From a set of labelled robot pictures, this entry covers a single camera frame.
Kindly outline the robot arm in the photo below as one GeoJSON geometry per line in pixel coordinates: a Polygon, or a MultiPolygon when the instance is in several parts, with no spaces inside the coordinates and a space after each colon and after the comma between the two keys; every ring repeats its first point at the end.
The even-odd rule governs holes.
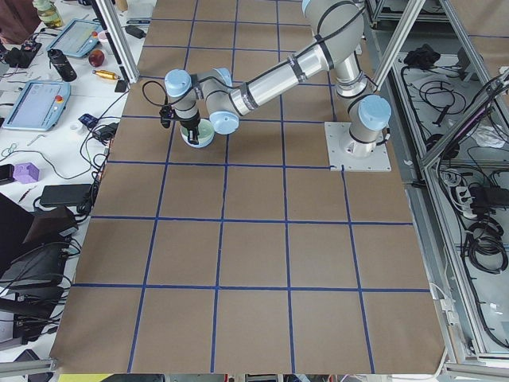
{"type": "Polygon", "coordinates": [[[361,3],[304,1],[302,12],[313,32],[312,42],[247,82],[234,85],[225,68],[194,75],[174,69],[166,74],[167,98],[161,112],[181,123],[189,144],[200,143],[199,99],[205,102],[214,132],[231,134],[241,117],[319,72],[335,72],[336,90],[341,96],[357,96],[365,89],[355,55],[364,28],[361,3]]]}
{"type": "Polygon", "coordinates": [[[368,87],[368,78],[360,67],[356,52],[335,67],[335,91],[351,119],[348,132],[340,138],[340,147],[354,158],[371,156],[387,127],[392,110],[388,101],[368,87]]]}

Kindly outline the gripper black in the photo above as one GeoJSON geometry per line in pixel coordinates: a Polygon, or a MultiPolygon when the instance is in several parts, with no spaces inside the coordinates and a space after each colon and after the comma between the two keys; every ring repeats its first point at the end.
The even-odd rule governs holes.
{"type": "Polygon", "coordinates": [[[200,116],[194,115],[190,118],[180,117],[180,124],[188,130],[188,142],[198,144],[198,125],[200,123],[200,116]]]}

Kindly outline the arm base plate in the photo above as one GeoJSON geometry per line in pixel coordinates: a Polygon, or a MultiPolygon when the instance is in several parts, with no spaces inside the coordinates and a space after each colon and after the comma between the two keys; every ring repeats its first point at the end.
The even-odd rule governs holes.
{"type": "Polygon", "coordinates": [[[331,171],[390,172],[391,165],[385,144],[378,141],[363,144],[350,134],[351,123],[326,122],[324,133],[331,171]]]}

